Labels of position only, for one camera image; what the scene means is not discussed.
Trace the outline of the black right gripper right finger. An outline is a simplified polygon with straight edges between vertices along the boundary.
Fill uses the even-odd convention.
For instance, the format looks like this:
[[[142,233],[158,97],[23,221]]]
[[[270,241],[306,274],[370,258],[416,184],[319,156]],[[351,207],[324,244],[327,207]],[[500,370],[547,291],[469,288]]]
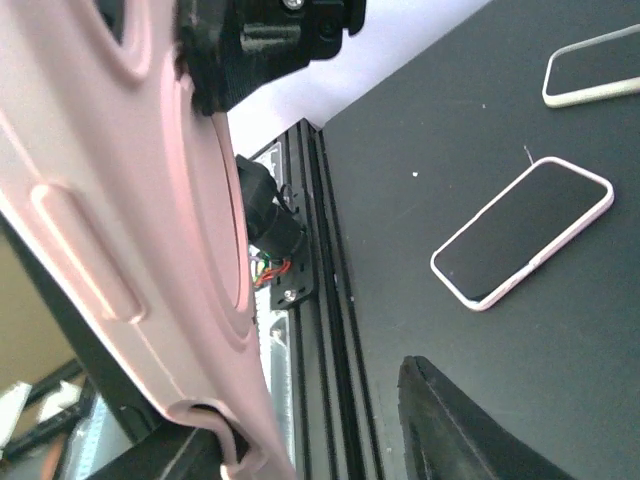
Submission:
[[[409,479],[569,479],[500,426],[428,359],[404,358],[398,411]]]

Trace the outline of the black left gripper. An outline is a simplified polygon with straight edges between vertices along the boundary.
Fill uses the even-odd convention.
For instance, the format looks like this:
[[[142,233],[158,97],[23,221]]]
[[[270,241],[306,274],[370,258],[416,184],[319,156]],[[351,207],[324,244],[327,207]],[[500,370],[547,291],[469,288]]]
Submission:
[[[178,72],[203,116],[227,113],[260,87],[334,58],[358,34],[365,0],[178,1]]]

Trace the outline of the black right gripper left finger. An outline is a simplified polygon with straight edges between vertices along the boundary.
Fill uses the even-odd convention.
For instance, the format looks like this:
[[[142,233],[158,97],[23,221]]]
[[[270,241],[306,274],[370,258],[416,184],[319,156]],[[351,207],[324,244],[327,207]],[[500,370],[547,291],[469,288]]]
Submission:
[[[163,424],[89,479],[221,479],[222,460],[222,443],[214,432]]]

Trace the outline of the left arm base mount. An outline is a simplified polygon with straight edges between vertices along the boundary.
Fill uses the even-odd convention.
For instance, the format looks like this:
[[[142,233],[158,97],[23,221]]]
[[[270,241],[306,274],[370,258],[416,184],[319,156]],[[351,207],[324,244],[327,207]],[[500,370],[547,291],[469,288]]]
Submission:
[[[278,186],[268,168],[236,157],[249,244],[269,263],[256,282],[271,292],[273,310],[289,310],[315,293],[312,241],[304,194]]]

